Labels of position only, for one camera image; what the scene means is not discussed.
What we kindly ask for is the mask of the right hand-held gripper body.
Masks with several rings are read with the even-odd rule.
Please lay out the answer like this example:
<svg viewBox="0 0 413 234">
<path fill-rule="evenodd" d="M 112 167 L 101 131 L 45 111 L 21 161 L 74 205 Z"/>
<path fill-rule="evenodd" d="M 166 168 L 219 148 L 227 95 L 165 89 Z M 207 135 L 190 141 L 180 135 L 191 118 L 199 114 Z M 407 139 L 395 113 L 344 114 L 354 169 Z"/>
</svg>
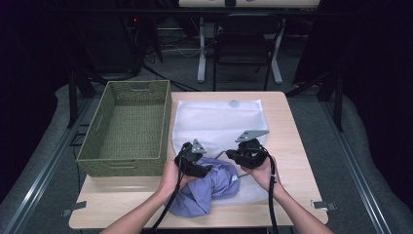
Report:
<svg viewBox="0 0 413 234">
<path fill-rule="evenodd" d="M 261 166 L 269 153 L 258 140 L 266 135 L 268 131 L 244 131 L 237 137 L 238 150 L 240 156 L 234 160 L 238 165 L 248 169 L 255 169 Z"/>
</svg>

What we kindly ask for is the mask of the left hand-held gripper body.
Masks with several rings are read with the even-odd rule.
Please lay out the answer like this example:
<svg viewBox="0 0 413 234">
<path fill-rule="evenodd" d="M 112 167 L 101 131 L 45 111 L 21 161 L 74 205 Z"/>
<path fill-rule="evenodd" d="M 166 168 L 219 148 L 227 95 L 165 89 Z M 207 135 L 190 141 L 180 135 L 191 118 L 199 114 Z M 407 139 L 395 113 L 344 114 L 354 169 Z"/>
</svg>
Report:
<svg viewBox="0 0 413 234">
<path fill-rule="evenodd" d="M 200 177 L 200 165 L 197 162 L 206 152 L 206 149 L 196 139 L 193 142 L 185 142 L 174 158 L 174 163 L 186 176 Z"/>
</svg>

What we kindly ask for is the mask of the blue garment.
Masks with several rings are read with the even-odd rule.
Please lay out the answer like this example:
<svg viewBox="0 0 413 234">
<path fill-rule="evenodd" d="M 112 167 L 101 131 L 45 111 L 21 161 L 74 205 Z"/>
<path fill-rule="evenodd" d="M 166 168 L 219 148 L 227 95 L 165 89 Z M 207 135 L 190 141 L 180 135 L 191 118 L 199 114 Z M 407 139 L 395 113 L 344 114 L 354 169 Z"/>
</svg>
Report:
<svg viewBox="0 0 413 234">
<path fill-rule="evenodd" d="M 169 207 L 173 215 L 190 218 L 206 215 L 213 200 L 232 198 L 240 189 L 238 172 L 232 163 L 203 157 L 197 164 L 211 166 L 211 170 L 205 177 L 187 182 L 177 193 Z"/>
</svg>

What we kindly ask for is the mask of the white mesh laundry bag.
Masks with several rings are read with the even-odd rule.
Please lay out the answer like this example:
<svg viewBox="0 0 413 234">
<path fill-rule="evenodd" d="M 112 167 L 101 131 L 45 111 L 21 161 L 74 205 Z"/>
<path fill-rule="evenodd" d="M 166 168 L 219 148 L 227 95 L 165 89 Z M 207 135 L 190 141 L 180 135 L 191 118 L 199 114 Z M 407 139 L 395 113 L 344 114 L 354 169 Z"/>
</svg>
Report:
<svg viewBox="0 0 413 234">
<path fill-rule="evenodd" d="M 213 198 L 213 206 L 251 204 L 268 199 L 265 191 L 251 175 L 230 160 L 224 151 L 236 149 L 237 139 L 245 131 L 267 131 L 262 101 L 253 100 L 180 100 L 171 132 L 174 154 L 183 143 L 195 138 L 206 150 L 205 157 L 232 163 L 238 170 L 239 191 L 230 198 Z"/>
</svg>

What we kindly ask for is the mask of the green woven basket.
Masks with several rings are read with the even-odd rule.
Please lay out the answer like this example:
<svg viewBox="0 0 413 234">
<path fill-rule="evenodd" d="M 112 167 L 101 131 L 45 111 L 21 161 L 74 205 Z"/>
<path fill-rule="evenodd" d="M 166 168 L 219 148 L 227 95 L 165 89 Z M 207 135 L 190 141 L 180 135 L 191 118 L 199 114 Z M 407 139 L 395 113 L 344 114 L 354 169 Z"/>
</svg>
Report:
<svg viewBox="0 0 413 234">
<path fill-rule="evenodd" d="M 167 80 L 108 82 L 78 165 L 89 176 L 160 176 L 167 160 L 171 105 Z"/>
</svg>

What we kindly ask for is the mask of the person's right hand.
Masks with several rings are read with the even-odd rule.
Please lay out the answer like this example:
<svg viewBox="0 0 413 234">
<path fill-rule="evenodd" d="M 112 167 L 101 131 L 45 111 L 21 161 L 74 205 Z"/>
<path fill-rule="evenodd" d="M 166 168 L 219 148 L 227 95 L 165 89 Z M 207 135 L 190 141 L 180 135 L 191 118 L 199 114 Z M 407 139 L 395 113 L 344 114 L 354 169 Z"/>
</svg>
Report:
<svg viewBox="0 0 413 234">
<path fill-rule="evenodd" d="M 277 163 L 274 156 L 267 158 L 261 166 L 255 169 L 248 169 L 246 167 L 241 167 L 241 169 L 247 174 L 252 175 L 255 181 L 264 190 L 272 193 L 276 199 L 285 192 L 279 178 Z"/>
</svg>

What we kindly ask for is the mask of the person's left hand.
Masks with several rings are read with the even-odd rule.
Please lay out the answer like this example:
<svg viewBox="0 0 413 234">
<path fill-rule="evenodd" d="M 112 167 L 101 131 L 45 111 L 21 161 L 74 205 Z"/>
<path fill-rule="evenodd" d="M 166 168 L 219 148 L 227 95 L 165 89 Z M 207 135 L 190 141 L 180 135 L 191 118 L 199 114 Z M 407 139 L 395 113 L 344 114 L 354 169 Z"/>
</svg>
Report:
<svg viewBox="0 0 413 234">
<path fill-rule="evenodd" d="M 170 196 L 175 190 L 176 185 L 180 188 L 185 186 L 189 181 L 194 180 L 192 176 L 179 175 L 179 169 L 173 160 L 166 162 L 164 166 L 163 176 L 160 182 L 159 191 L 165 195 Z"/>
</svg>

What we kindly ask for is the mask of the black metal stand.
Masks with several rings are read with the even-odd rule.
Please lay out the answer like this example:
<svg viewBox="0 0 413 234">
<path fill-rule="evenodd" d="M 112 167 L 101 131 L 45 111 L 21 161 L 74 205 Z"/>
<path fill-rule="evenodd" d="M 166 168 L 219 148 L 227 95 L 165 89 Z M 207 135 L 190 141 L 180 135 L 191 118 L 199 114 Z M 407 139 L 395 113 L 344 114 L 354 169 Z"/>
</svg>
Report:
<svg viewBox="0 0 413 234">
<path fill-rule="evenodd" d="M 321 84 L 321 88 L 317 94 L 317 99 L 318 101 L 329 101 L 333 98 L 333 123 L 335 124 L 337 130 L 342 132 L 344 70 L 345 66 L 343 64 L 336 64 L 330 71 L 327 71 L 321 76 L 299 85 L 297 88 L 287 92 L 285 95 L 288 98 L 292 98 L 310 89 L 315 84 Z"/>
<path fill-rule="evenodd" d="M 74 126 L 78 119 L 78 92 L 85 98 L 93 98 L 96 91 L 92 82 L 105 86 L 108 81 L 86 68 L 75 69 L 68 78 L 69 91 L 69 123 L 68 128 Z"/>
</svg>

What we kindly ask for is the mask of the black folding chair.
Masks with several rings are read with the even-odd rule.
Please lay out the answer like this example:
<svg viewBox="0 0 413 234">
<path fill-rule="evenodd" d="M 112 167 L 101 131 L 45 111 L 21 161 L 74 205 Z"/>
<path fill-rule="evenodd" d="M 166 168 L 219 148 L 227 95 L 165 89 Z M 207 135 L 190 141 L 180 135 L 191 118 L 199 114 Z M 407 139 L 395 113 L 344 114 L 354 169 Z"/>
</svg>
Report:
<svg viewBox="0 0 413 234">
<path fill-rule="evenodd" d="M 237 13 L 221 17 L 214 26 L 213 89 L 216 90 L 218 65 L 257 69 L 266 66 L 266 91 L 282 30 L 282 19 L 271 14 Z"/>
</svg>

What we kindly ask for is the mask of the white desk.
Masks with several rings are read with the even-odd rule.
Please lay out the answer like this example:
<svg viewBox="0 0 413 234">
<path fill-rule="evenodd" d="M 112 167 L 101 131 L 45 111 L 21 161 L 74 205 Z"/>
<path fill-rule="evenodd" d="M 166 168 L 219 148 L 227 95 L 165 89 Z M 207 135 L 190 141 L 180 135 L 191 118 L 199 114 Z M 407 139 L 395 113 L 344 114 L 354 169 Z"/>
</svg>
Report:
<svg viewBox="0 0 413 234">
<path fill-rule="evenodd" d="M 255 9 L 296 9 L 296 10 L 315 10 L 319 6 L 320 0 L 235 0 L 236 8 Z M 219 8 L 225 7 L 225 0 L 178 0 L 181 8 Z M 198 67 L 197 81 L 204 83 L 206 80 L 207 53 L 205 41 L 205 18 L 200 17 L 200 59 Z"/>
</svg>

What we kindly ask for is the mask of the grey metal table bracket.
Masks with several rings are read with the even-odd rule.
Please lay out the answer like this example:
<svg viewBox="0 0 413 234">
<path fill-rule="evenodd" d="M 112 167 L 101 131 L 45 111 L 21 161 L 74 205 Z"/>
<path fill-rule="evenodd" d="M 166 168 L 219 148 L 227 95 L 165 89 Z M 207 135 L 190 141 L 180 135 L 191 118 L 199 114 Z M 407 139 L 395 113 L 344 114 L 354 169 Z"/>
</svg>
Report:
<svg viewBox="0 0 413 234">
<path fill-rule="evenodd" d="M 83 209 L 87 206 L 87 201 L 82 201 L 76 204 L 73 204 L 69 209 L 65 209 L 61 212 L 61 216 L 70 216 L 74 211 Z"/>
<path fill-rule="evenodd" d="M 312 206 L 315 209 L 322 209 L 326 211 L 335 211 L 337 209 L 336 205 L 334 203 L 328 203 L 326 201 L 311 201 Z"/>
</svg>

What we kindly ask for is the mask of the aluminium floor rail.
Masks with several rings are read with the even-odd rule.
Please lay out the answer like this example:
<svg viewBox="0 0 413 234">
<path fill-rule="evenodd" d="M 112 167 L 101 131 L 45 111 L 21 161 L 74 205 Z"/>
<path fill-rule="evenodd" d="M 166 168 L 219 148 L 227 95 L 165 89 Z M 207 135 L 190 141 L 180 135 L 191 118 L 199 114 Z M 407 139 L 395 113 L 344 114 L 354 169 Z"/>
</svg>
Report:
<svg viewBox="0 0 413 234">
<path fill-rule="evenodd" d="M 334 121 L 334 101 L 321 108 L 344 152 L 344 161 L 377 234 L 413 234 L 413 214 L 392 192 L 370 154 L 368 135 L 355 105 L 342 100 L 341 126 Z"/>
<path fill-rule="evenodd" d="M 50 127 L 0 204 L 0 234 L 83 234 L 71 229 L 68 219 L 85 177 L 77 171 L 76 150 L 95 105 L 94 99 L 82 100 L 77 120 L 68 127 L 68 104 L 58 103 Z"/>
</svg>

